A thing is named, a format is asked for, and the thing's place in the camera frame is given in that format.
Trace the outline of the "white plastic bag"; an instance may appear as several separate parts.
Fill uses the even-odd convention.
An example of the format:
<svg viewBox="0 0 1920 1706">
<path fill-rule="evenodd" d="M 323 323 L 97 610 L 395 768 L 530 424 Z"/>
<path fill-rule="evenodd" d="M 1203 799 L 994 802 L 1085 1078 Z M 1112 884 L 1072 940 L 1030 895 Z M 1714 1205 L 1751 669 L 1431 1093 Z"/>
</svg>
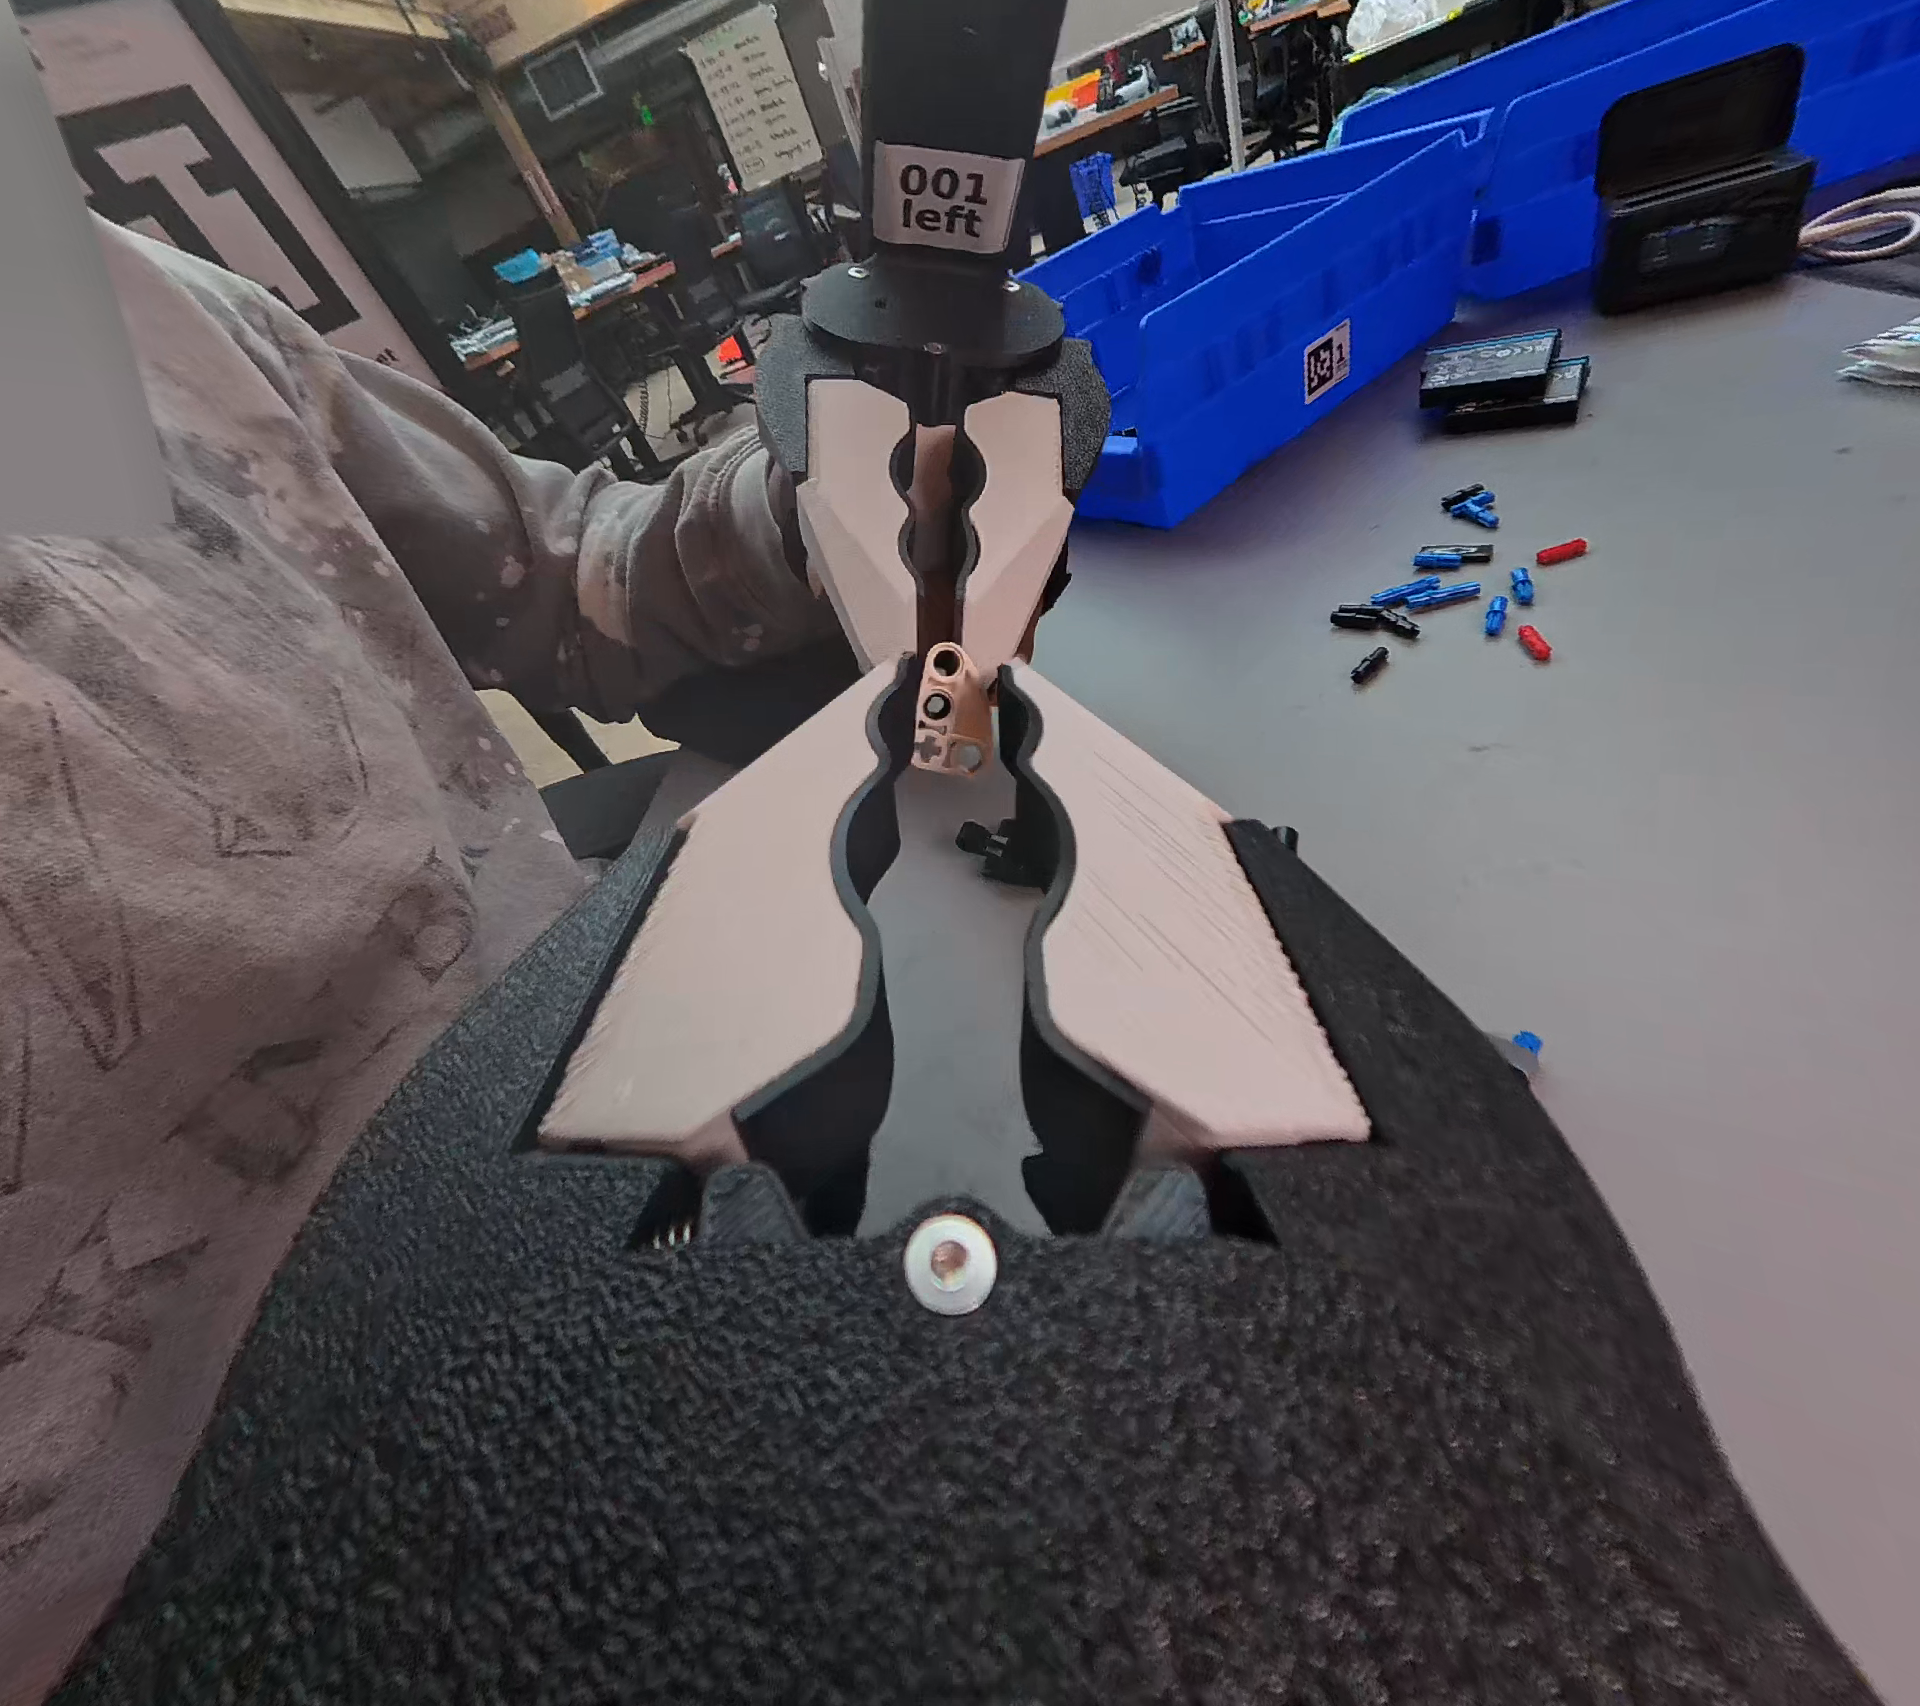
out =
<svg viewBox="0 0 1920 1706">
<path fill-rule="evenodd" d="M 1369 60 L 1488 0 L 1353 0 L 1346 17 L 1346 60 Z"/>
</svg>

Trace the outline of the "framed black white marker sign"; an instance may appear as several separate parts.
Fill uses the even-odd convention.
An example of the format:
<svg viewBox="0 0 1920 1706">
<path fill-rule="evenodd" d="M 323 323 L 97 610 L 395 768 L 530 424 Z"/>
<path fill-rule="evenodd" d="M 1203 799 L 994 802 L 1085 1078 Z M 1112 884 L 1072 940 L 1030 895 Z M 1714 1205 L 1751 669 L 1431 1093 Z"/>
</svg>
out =
<svg viewBox="0 0 1920 1706">
<path fill-rule="evenodd" d="M 218 0 L 8 0 L 88 207 L 451 393 L 461 366 Z"/>
</svg>

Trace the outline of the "black hard case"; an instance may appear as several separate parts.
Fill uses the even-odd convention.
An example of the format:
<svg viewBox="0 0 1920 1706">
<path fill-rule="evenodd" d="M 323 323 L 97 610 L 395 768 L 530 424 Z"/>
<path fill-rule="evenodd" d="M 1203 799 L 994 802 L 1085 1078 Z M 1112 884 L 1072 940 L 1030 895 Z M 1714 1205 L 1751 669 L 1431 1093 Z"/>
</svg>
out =
<svg viewBox="0 0 1920 1706">
<path fill-rule="evenodd" d="M 1591 303 L 1620 316 L 1780 278 L 1815 163 L 1792 145 L 1805 53 L 1777 43 L 1623 94 L 1596 136 Z"/>
</svg>

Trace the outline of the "grey desk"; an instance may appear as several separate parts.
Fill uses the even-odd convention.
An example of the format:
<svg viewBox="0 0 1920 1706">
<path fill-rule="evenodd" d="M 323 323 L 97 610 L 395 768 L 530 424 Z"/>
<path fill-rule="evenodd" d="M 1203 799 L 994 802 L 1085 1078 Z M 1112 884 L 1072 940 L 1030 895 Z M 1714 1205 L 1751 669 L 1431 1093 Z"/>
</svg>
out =
<svg viewBox="0 0 1920 1706">
<path fill-rule="evenodd" d="M 1601 323 L 1579 423 L 1428 436 L 1384 378 L 1169 533 L 1073 535 L 1039 669 L 1306 862 L 1500 1040 L 1663 1307 L 1788 1570 L 1915 1703 L 1915 316 L 1824 274 Z M 1554 662 L 1327 614 L 1475 535 Z"/>
</svg>

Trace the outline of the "person's grey patterned sweatshirt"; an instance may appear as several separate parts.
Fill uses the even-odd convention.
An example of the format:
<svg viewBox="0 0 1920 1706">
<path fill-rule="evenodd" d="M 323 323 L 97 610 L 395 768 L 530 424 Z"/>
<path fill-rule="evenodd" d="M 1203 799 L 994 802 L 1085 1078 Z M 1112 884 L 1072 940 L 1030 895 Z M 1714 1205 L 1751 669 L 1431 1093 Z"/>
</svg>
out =
<svg viewBox="0 0 1920 1706">
<path fill-rule="evenodd" d="M 364 537 L 4 555 L 4 1703 L 121 1599 L 330 1175 L 584 889 Z"/>
</svg>

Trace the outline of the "pale angled beam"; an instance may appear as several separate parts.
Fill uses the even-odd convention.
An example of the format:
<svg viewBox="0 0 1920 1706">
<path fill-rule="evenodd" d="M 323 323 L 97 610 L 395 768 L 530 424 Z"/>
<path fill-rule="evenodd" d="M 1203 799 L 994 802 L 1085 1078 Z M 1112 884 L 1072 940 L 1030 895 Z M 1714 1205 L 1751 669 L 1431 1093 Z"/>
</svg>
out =
<svg viewBox="0 0 1920 1706">
<path fill-rule="evenodd" d="M 959 571 L 966 558 L 962 509 L 954 499 L 951 424 L 916 424 L 908 456 L 906 552 L 917 591 L 921 682 L 913 765 L 930 775 L 971 781 L 994 759 L 994 705 L 959 644 Z"/>
</svg>

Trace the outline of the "black battery pack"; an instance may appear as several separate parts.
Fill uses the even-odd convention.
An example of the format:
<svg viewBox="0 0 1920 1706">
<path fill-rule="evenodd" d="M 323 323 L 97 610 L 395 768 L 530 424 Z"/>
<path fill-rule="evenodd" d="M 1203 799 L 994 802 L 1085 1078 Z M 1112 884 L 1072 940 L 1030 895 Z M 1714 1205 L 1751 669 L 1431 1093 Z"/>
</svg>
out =
<svg viewBox="0 0 1920 1706">
<path fill-rule="evenodd" d="M 1472 405 L 1544 398 L 1562 338 L 1558 327 L 1548 327 L 1433 346 L 1419 365 L 1417 408 L 1452 414 Z"/>
<path fill-rule="evenodd" d="M 1542 388 L 1523 398 L 1468 400 L 1439 417 L 1452 435 L 1564 429 L 1578 420 L 1588 388 L 1588 356 L 1556 359 Z"/>
</svg>

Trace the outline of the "blue storage bin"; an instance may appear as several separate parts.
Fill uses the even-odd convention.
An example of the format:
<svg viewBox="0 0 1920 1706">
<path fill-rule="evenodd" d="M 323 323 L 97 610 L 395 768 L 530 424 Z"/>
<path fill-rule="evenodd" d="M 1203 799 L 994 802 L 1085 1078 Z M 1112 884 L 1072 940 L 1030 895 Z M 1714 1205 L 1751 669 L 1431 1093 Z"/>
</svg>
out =
<svg viewBox="0 0 1920 1706">
<path fill-rule="evenodd" d="M 1498 303 L 1589 264 L 1600 127 L 1620 98 L 1776 47 L 1804 57 L 1786 145 L 1815 189 L 1915 158 L 1917 0 L 1617 0 L 1350 106 L 1335 142 L 1482 114 L 1464 284 Z"/>
</svg>

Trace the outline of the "scatter of small connector pins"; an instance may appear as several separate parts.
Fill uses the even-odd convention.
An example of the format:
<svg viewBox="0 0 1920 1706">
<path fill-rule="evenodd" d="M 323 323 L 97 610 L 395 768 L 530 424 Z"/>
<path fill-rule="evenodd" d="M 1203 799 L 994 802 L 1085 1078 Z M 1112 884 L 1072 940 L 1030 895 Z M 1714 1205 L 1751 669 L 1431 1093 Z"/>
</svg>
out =
<svg viewBox="0 0 1920 1706">
<path fill-rule="evenodd" d="M 1474 610 L 1488 644 L 1507 642 L 1534 669 L 1556 662 L 1556 646 L 1537 622 L 1539 575 L 1588 558 L 1589 537 L 1551 541 L 1496 575 L 1501 558 L 1496 537 L 1503 526 L 1498 491 L 1486 484 L 1454 488 L 1441 495 L 1437 510 L 1452 524 L 1472 531 L 1474 538 L 1419 544 L 1409 556 L 1409 576 L 1361 598 L 1341 601 L 1326 617 L 1334 635 L 1365 640 L 1363 653 L 1347 669 L 1353 688 L 1378 682 L 1388 673 L 1393 646 L 1413 646 L 1430 618 L 1449 610 Z"/>
</svg>

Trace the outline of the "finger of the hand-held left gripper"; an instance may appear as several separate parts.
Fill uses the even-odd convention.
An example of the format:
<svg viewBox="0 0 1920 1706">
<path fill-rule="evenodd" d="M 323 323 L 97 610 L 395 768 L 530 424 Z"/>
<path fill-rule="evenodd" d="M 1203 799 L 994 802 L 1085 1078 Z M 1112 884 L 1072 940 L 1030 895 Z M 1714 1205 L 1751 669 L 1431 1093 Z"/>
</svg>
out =
<svg viewBox="0 0 1920 1706">
<path fill-rule="evenodd" d="M 806 384 L 797 524 L 813 585 L 861 673 L 921 654 L 916 476 L 935 430 L 848 376 Z"/>
<path fill-rule="evenodd" d="M 976 473 L 956 487 L 966 495 L 956 639 L 977 673 L 999 673 L 1021 656 L 1068 542 L 1059 405 L 1019 390 L 977 400 L 957 449 Z"/>
</svg>

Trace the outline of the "paper flipchart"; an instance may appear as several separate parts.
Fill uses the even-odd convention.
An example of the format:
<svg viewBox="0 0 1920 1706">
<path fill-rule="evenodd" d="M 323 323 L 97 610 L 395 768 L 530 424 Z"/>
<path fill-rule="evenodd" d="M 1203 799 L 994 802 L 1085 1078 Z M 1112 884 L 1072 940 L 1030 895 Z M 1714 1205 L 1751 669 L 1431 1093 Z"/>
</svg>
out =
<svg viewBox="0 0 1920 1706">
<path fill-rule="evenodd" d="M 783 44 L 759 3 L 682 47 L 727 152 L 732 182 L 756 193 L 816 172 L 824 149 Z"/>
</svg>

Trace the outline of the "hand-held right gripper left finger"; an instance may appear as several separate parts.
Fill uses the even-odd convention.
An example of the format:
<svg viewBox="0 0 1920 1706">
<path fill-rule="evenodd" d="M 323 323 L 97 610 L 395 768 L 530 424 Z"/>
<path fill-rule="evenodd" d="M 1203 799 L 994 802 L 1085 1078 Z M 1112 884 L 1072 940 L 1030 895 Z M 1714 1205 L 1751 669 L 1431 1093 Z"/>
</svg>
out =
<svg viewBox="0 0 1920 1706">
<path fill-rule="evenodd" d="M 842 1166 L 892 1094 L 870 896 L 900 853 L 904 662 L 870 669 L 673 824 L 537 1114 L 537 1146 Z"/>
</svg>

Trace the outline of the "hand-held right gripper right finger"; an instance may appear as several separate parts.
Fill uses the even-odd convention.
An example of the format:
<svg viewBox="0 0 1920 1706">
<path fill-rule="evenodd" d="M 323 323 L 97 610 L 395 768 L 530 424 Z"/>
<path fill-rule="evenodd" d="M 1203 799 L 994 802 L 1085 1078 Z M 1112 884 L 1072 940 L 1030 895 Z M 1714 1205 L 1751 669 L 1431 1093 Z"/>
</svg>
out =
<svg viewBox="0 0 1920 1706">
<path fill-rule="evenodd" d="M 1059 849 L 1028 928 L 1035 1035 L 1139 1116 L 1132 1152 L 1367 1142 L 1227 813 L 1028 667 L 1001 669 L 999 719 Z"/>
</svg>

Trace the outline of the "cluttered work table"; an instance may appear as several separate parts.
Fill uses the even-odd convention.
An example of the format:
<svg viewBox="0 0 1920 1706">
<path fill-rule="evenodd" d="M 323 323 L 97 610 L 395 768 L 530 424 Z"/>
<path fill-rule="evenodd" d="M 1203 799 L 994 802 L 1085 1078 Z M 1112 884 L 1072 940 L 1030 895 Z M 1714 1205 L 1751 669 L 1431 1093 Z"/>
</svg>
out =
<svg viewBox="0 0 1920 1706">
<path fill-rule="evenodd" d="M 753 345 L 723 284 L 675 294 L 675 268 L 611 239 L 491 266 L 491 316 L 449 337 L 465 396 L 511 453 L 572 473 L 660 480 L 752 396 Z"/>
</svg>

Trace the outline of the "person's left forearm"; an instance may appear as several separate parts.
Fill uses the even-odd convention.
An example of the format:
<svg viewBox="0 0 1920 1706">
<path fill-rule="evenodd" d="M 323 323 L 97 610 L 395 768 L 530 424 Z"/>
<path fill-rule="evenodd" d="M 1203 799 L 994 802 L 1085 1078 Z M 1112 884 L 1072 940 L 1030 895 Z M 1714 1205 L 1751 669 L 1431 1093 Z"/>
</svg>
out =
<svg viewBox="0 0 1920 1706">
<path fill-rule="evenodd" d="M 793 484 L 741 408 L 663 480 L 506 450 L 461 405 L 263 288 L 91 217 L 156 403 L 310 560 L 370 541 L 469 687 L 633 721 L 665 688 L 826 640 Z"/>
</svg>

